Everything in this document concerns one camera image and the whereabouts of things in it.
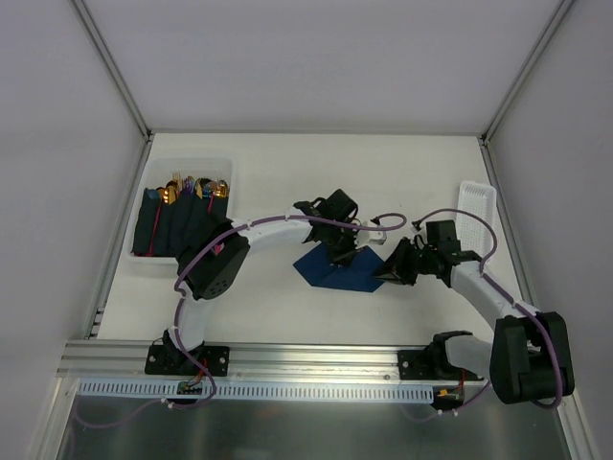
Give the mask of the blue paper napkin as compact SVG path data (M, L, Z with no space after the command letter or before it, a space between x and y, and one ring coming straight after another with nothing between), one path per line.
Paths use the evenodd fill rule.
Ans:
M319 244L293 267L314 288L373 293L383 285L373 276L382 264L382 259L370 247L359 251L348 266L334 264L326 248Z

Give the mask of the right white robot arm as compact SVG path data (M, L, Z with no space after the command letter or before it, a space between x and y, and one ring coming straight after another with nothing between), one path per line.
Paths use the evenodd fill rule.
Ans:
M516 300L485 263L462 249L453 220L435 220L427 222L424 238L401 239L373 276L402 286L432 276L464 297L493 331L490 342L468 331L437 333L411 367L441 380L467 372L486 379L502 403L554 409L575 389L566 323L557 312Z

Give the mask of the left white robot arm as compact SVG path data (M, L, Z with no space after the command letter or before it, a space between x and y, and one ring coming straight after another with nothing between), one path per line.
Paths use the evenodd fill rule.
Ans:
M282 244L315 242L324 249L324 265L350 265L363 245L359 239L372 231L357 221L357 211L357 204L338 189L327 198L298 201L279 216L244 222L211 216L188 226L175 250L174 290L181 298L161 350L153 354L158 372L187 375L211 367L203 332L195 326L199 316L185 307L188 297L216 299L231 287L249 255Z

